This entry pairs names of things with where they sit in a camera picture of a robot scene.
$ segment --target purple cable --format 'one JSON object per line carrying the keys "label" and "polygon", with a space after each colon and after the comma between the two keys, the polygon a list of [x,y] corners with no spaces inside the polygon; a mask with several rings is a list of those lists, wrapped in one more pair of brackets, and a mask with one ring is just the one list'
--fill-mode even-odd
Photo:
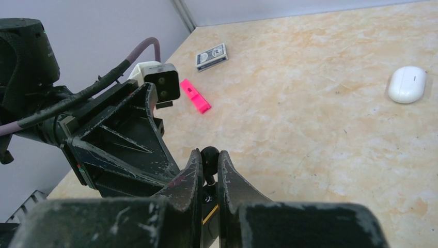
{"label": "purple cable", "polygon": [[0,126],[0,136],[23,130],[16,121]]}
{"label": "purple cable", "polygon": [[138,44],[138,46],[136,46],[134,50],[132,50],[132,52],[126,57],[126,60],[129,61],[129,63],[133,64],[140,56],[140,54],[152,44],[153,49],[155,50],[155,61],[161,62],[160,43],[155,37],[149,37],[142,41],[140,44]]}

